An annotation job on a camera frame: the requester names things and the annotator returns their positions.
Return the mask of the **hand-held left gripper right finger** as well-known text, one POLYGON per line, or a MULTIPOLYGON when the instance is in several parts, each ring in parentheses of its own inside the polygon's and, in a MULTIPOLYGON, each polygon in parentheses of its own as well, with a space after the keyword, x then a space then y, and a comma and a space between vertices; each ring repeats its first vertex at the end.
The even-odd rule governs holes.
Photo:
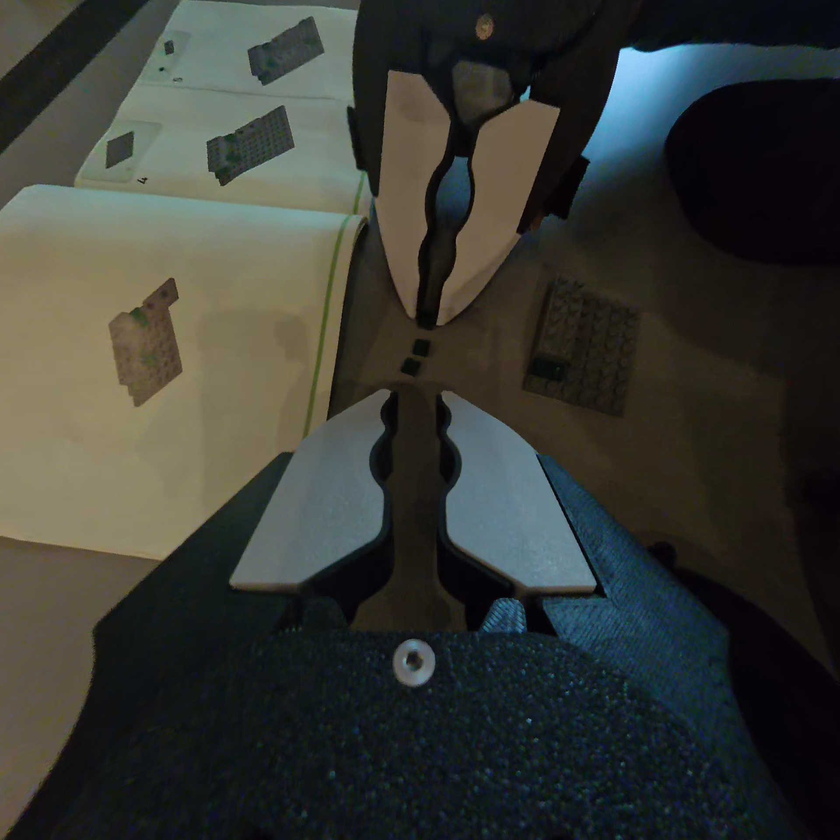
POLYGON ((596 577, 537 451, 451 391, 436 399, 437 577, 475 631, 499 600, 525 620, 545 599, 588 597, 596 577))

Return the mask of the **grey brick baseplate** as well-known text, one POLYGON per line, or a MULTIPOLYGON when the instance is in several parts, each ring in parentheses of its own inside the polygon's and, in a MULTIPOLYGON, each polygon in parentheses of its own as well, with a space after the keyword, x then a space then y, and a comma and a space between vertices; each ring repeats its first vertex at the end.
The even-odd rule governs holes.
POLYGON ((521 388, 538 396, 611 417, 622 417, 634 370, 641 317, 635 308, 587 290, 576 280, 551 279, 542 305, 521 388), (568 360, 564 382, 528 375, 534 354, 568 360))

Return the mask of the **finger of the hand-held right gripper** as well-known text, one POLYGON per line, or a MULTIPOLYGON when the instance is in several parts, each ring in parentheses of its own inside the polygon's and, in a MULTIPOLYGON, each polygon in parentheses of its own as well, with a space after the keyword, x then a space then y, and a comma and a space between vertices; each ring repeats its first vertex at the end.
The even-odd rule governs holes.
POLYGON ((480 127, 469 162, 471 206, 455 238, 438 327, 467 309, 519 241, 523 212, 559 116, 559 108, 527 99, 480 127))
POLYGON ((436 311, 429 291, 430 242, 438 188, 455 158, 450 112, 424 76, 389 70, 386 79, 377 222, 396 295, 410 319, 436 311))

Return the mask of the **brick building instruction booklet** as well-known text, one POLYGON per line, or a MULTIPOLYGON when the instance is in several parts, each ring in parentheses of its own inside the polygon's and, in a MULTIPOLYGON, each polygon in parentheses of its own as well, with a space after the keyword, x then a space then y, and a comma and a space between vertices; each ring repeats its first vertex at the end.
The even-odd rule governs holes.
POLYGON ((2 537, 162 560, 326 418, 353 8, 153 2, 2 153, 2 537))

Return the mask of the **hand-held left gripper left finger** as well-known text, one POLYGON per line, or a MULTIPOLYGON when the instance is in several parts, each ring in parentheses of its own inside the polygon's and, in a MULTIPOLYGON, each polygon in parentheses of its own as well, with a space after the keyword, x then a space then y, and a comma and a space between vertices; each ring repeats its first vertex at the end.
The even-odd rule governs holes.
POLYGON ((392 496, 398 394, 379 390, 331 417, 297 447, 230 587, 325 597, 352 624, 395 565, 392 496))

